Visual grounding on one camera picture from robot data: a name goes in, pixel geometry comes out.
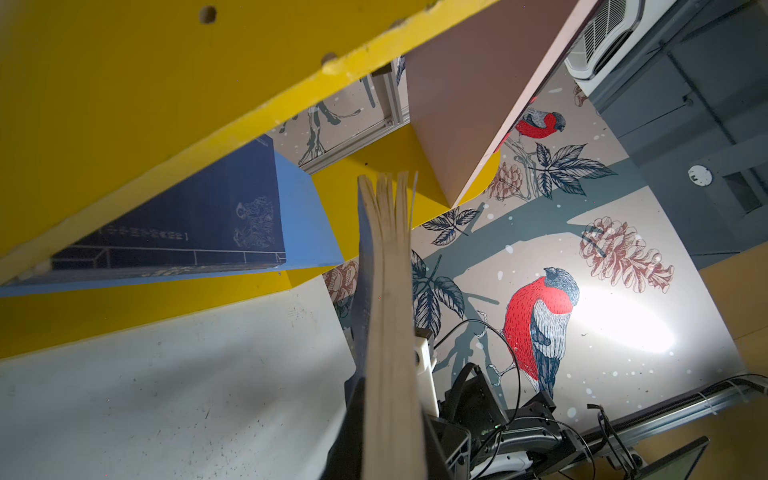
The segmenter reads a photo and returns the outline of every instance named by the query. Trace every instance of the dark blue book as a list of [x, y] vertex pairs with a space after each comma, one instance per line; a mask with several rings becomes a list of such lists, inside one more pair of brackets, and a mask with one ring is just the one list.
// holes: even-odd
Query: dark blue book
[[286, 261], [272, 139], [257, 138], [52, 258], [36, 283], [177, 275]]

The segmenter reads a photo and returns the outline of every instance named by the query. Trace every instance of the open book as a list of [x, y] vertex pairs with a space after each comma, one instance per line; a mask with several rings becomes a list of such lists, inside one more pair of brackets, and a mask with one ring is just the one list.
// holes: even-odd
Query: open book
[[363, 480], [424, 480], [422, 407], [416, 391], [411, 230], [401, 173], [358, 178], [360, 270], [354, 309], [369, 317], [363, 417]]

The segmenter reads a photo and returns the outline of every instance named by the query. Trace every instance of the white circular sticker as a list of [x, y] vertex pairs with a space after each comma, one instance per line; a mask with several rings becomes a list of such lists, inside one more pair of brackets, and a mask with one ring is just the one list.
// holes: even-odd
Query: white circular sticker
[[712, 183], [712, 172], [703, 165], [694, 165], [688, 169], [688, 177], [699, 187], [706, 187]]

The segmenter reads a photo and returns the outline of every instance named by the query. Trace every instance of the white panel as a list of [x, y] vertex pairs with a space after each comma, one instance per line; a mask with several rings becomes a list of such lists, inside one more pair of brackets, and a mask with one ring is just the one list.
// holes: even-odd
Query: white panel
[[610, 74], [616, 65], [619, 64], [627, 53], [648, 33], [648, 31], [656, 25], [659, 18], [667, 13], [667, 10], [674, 5], [675, 0], [650, 0], [644, 3], [643, 16], [635, 27], [632, 35], [627, 38], [626, 42], [619, 48], [611, 60], [596, 74], [591, 80], [577, 81], [581, 90], [588, 96], [591, 95], [595, 88]]
[[320, 278], [6, 360], [0, 478], [315, 479], [353, 371]]

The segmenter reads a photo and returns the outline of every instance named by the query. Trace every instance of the bird illustration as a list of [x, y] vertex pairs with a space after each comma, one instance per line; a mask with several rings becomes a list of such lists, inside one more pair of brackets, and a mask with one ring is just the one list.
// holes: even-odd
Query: bird illustration
[[554, 397], [554, 378], [565, 355], [565, 333], [579, 289], [574, 277], [562, 268], [548, 266], [544, 272], [544, 277], [512, 296], [504, 337], [536, 392], [544, 390]]
[[556, 131], [563, 131], [565, 128], [565, 118], [558, 112], [553, 111], [547, 113], [545, 111], [536, 110], [533, 107], [528, 107], [520, 117], [520, 121], [510, 128], [507, 134], [504, 136], [502, 143], [509, 137], [512, 130], [515, 129], [520, 132], [520, 135], [531, 138], [544, 138], [549, 137]]

